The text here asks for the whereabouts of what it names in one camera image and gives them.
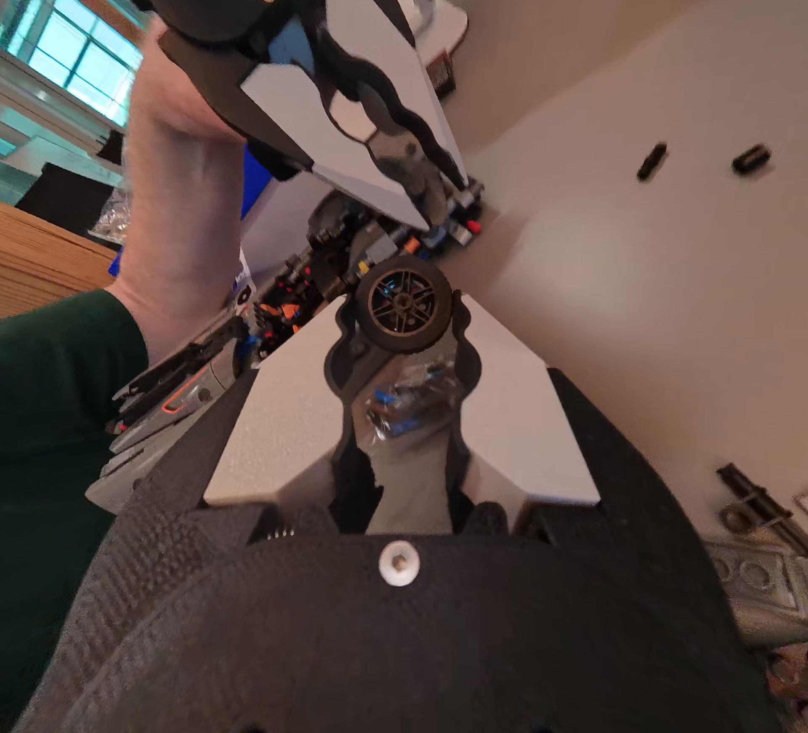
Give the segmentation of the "black lego axles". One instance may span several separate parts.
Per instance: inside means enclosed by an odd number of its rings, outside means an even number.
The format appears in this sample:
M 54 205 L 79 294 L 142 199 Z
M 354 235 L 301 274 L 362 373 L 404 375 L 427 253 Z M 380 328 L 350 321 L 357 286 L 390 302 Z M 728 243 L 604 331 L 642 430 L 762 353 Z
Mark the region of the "black lego axles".
M 807 557 L 807 534 L 794 520 L 793 512 L 778 503 L 761 485 L 754 483 L 733 463 L 717 470 L 717 476 L 734 500 L 717 514 L 722 527 L 733 536 L 772 533 L 798 557 Z

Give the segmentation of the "black lego bracket piece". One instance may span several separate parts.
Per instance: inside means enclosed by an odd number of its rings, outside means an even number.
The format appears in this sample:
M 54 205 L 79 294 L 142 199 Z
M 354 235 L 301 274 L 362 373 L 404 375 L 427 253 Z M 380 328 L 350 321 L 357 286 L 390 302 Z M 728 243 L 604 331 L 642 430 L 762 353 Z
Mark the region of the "black lego bracket piece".
M 762 172 L 769 164 L 772 152 L 765 144 L 756 144 L 742 152 L 731 162 L 732 171 L 740 177 L 746 177 Z

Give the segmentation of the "person's left hand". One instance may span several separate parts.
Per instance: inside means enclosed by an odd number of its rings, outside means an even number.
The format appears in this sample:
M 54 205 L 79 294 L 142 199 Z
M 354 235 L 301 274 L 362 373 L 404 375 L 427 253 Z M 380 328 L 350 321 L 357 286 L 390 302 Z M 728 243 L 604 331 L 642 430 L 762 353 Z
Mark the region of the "person's left hand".
M 159 41 L 166 32 L 166 23 L 151 14 L 130 97 L 128 137 L 144 137 L 151 128 L 193 140 L 245 145 L 245 139 L 213 111 L 186 72 L 162 50 Z

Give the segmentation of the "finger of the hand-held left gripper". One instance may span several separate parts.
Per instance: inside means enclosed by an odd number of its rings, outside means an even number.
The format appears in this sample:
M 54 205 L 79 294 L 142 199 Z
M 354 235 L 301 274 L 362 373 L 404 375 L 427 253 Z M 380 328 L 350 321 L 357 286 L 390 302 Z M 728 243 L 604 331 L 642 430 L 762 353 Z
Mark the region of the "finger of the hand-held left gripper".
M 322 45 L 380 132 L 410 133 L 459 191 L 469 179 L 418 51 L 375 0 L 326 0 Z
M 396 221 L 429 228 L 403 186 L 379 170 L 368 147 L 330 118 L 301 67 L 260 64 L 241 89 L 308 156 L 314 176 Z

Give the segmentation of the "white printed box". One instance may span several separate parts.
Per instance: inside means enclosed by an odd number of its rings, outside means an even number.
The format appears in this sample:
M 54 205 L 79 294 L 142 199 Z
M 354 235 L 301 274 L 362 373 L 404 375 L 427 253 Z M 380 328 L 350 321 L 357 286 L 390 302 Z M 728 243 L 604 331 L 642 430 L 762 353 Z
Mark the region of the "white printed box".
M 242 314 L 255 297 L 256 287 L 243 248 L 239 248 L 237 274 L 232 287 L 230 303 L 235 314 Z

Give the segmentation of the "grey studded lego plate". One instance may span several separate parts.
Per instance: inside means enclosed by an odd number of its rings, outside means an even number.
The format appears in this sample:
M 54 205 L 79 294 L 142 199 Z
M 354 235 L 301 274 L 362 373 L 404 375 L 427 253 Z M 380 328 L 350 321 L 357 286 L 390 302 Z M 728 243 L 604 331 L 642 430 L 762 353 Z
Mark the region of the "grey studded lego plate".
M 806 558 L 787 549 L 704 540 L 742 637 L 775 649 L 807 642 Z

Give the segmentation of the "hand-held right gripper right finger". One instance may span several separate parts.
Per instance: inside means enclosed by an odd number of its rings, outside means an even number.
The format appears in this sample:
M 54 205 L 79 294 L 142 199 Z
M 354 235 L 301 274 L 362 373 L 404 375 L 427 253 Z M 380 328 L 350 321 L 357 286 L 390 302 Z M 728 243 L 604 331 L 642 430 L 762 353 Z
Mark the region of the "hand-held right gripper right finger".
M 453 532 L 481 504 L 497 504 L 510 533 L 536 505 L 597 506 L 601 494 L 544 360 L 467 294 L 453 294 L 451 332 L 460 386 L 445 469 Z

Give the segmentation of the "black spoked lego wheel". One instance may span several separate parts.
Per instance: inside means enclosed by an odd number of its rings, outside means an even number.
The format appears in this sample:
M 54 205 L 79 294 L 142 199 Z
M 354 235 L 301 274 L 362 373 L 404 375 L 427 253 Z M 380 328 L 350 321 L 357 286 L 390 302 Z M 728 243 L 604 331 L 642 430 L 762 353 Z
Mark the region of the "black spoked lego wheel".
M 395 355 L 424 352 L 452 320 L 452 288 L 435 265 L 397 255 L 372 267 L 354 294 L 356 322 L 369 342 Z

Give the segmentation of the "white rounded board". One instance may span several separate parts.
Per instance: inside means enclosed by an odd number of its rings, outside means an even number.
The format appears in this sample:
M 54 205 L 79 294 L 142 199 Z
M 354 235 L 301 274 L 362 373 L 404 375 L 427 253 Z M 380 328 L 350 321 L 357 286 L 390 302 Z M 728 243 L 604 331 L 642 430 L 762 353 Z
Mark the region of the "white rounded board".
M 448 0 L 428 0 L 426 13 L 419 10 L 415 0 L 398 1 L 425 68 L 444 56 L 451 56 L 465 38 L 468 15 Z

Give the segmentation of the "clear bag of lego parts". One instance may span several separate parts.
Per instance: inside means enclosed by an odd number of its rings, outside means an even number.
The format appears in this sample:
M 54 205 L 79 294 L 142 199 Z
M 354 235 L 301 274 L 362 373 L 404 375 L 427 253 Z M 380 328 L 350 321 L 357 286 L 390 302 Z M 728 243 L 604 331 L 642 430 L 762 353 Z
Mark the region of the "clear bag of lego parts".
M 454 350 L 395 355 L 360 387 L 351 405 L 357 438 L 368 448 L 409 444 L 447 424 L 462 385 Z

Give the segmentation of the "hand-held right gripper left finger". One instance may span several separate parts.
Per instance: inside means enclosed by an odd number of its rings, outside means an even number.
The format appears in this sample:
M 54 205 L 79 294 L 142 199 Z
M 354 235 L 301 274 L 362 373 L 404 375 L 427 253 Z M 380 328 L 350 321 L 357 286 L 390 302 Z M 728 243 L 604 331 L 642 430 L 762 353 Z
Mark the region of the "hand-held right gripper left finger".
M 383 489 L 352 417 L 356 307 L 338 297 L 258 366 L 207 505 L 269 504 L 285 524 L 323 506 L 343 533 L 366 532 Z

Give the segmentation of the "mottled brown object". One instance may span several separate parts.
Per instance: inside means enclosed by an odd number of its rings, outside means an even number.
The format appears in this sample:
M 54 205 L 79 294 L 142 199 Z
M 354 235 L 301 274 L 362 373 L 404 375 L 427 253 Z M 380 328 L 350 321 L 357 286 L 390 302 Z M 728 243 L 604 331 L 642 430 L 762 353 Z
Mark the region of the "mottled brown object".
M 783 731 L 807 732 L 807 644 L 768 653 L 766 673 Z

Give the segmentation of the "grey and black lego car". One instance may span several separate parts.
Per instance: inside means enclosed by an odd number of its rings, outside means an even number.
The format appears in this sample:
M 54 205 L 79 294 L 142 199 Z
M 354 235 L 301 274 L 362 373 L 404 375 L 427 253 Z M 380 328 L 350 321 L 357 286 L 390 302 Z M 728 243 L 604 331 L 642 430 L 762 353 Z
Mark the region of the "grey and black lego car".
M 480 232 L 484 184 L 474 178 L 462 192 L 437 182 L 436 173 L 399 171 L 415 204 L 430 220 L 429 231 L 375 216 L 340 192 L 318 186 L 305 194 L 306 223 L 292 226 L 292 253 L 263 269 L 252 244 L 282 250 L 280 227 L 287 191 L 297 183 L 271 183 L 247 215 L 247 250 L 255 297 L 242 314 L 229 302 L 222 317 L 180 351 L 138 375 L 117 395 L 122 406 L 115 424 L 110 460 L 89 486 L 86 497 L 118 514 L 145 476 L 249 368 L 257 368 L 308 324 L 337 296 L 353 291 L 371 267 L 396 255 L 430 261 L 448 244 L 467 245 Z

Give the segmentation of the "window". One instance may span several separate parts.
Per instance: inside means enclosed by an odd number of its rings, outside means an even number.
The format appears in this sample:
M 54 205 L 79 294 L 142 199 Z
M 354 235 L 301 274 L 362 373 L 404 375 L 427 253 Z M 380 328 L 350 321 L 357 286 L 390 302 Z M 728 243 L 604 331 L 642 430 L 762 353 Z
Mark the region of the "window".
M 141 51 L 78 0 L 2 0 L 2 50 L 119 128 Z

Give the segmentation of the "clear plastic bag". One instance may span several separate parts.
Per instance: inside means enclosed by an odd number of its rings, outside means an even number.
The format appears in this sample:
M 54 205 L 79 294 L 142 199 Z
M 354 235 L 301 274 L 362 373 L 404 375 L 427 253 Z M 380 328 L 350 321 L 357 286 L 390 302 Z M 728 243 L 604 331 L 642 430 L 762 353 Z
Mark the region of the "clear plastic bag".
M 102 206 L 96 223 L 87 229 L 89 236 L 118 246 L 126 242 L 128 226 L 132 214 L 131 197 L 120 188 L 112 193 Z

